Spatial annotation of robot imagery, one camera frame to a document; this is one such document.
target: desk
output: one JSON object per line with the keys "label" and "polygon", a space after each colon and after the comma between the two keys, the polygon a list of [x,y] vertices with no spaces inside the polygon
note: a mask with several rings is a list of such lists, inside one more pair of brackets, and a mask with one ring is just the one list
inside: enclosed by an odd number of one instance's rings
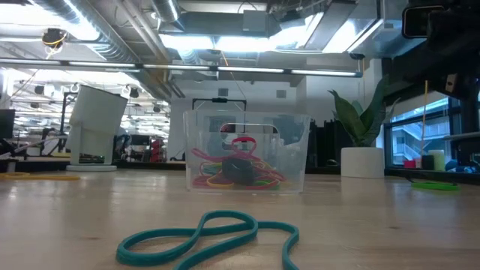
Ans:
{"label": "desk", "polygon": [[[74,174],[57,172],[57,174]],[[480,187],[458,193],[412,190],[405,180],[307,175],[302,195],[215,195],[185,190],[185,172],[83,173],[75,182],[0,182],[3,269],[134,269],[115,261],[126,236],[159,227],[195,227],[215,209],[300,229],[292,260],[301,269],[480,269]],[[208,225],[228,224],[213,220]],[[202,238],[201,248],[225,239]],[[287,234],[261,230],[255,242],[196,269],[281,269]],[[155,252],[183,238],[135,247]],[[153,269],[171,269],[173,264]]]}

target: monitor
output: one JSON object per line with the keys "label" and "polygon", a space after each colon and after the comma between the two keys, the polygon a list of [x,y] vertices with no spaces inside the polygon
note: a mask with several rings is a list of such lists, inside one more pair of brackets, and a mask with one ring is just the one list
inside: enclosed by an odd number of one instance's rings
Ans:
{"label": "monitor", "polygon": [[15,109],[0,109],[0,139],[14,136]]}

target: green object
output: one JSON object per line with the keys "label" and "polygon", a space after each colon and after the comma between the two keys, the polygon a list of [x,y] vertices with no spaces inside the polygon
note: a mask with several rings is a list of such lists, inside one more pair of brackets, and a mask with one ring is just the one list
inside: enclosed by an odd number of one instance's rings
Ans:
{"label": "green object", "polygon": [[436,191],[459,191],[460,187],[456,184],[441,184],[435,182],[412,183],[413,188],[421,188]]}
{"label": "green object", "polygon": [[388,86],[389,76],[385,76],[376,86],[372,101],[365,111],[357,100],[350,103],[340,97],[335,90],[329,91],[334,96],[337,110],[333,112],[334,117],[342,123],[355,146],[371,147],[380,133],[382,123],[392,117],[393,109],[399,99],[393,103],[390,112],[386,112],[383,98]]}
{"label": "green object", "polygon": [[[214,218],[235,218],[244,223],[237,223],[227,226],[218,226],[212,228],[203,228],[205,223]],[[198,241],[200,236],[217,236],[226,233],[235,233],[246,231],[244,235],[230,238],[217,244],[206,247],[196,253],[185,257],[173,269],[185,270],[194,267],[204,260],[229,251],[233,248],[245,245],[253,241],[257,237],[258,229],[276,229],[284,230],[292,235],[285,241],[282,248],[282,264],[284,270],[298,270],[293,262],[290,260],[288,252],[292,246],[299,240],[299,229],[296,226],[288,223],[276,221],[257,221],[249,214],[240,211],[210,211],[205,213],[196,229],[190,228],[172,228],[172,229],[152,229],[139,232],[124,239],[117,247],[116,259],[123,264],[129,266],[157,266],[160,264],[171,262],[183,254],[187,253]],[[170,250],[165,250],[158,253],[135,253],[128,248],[133,245],[157,237],[170,236],[190,236],[190,238]]]}

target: white machine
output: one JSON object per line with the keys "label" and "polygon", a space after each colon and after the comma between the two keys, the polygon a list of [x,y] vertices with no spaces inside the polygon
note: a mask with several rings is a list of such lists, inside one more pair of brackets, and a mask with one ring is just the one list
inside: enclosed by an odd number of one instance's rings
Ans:
{"label": "white machine", "polygon": [[[96,88],[82,85],[70,117],[67,148],[70,171],[107,172],[112,165],[113,138],[122,122],[128,100]],[[81,163],[80,154],[105,157],[103,164]]]}

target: green cable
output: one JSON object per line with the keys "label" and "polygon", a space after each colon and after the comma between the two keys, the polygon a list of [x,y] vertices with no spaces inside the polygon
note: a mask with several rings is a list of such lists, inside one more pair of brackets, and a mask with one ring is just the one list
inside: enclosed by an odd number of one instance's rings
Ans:
{"label": "green cable", "polygon": [[[205,223],[214,218],[235,218],[244,223],[237,223],[227,226],[217,226],[212,228],[203,228]],[[291,236],[285,241],[282,248],[282,264],[284,270],[298,270],[290,260],[288,252],[290,248],[299,240],[299,229],[288,223],[276,221],[257,221],[249,214],[240,211],[210,211],[205,213],[196,229],[178,228],[178,229],[152,229],[139,232],[124,239],[117,247],[116,259],[129,266],[157,266],[171,262],[183,254],[187,253],[198,241],[200,236],[217,236],[226,233],[235,233],[247,231],[244,235],[230,238],[212,246],[206,247],[196,253],[191,254],[179,262],[174,270],[185,270],[201,263],[204,260],[229,251],[233,248],[245,245],[257,237],[258,229],[276,229],[291,233]],[[133,245],[157,237],[167,236],[190,236],[190,238],[170,250],[158,253],[135,253],[128,248]]]}

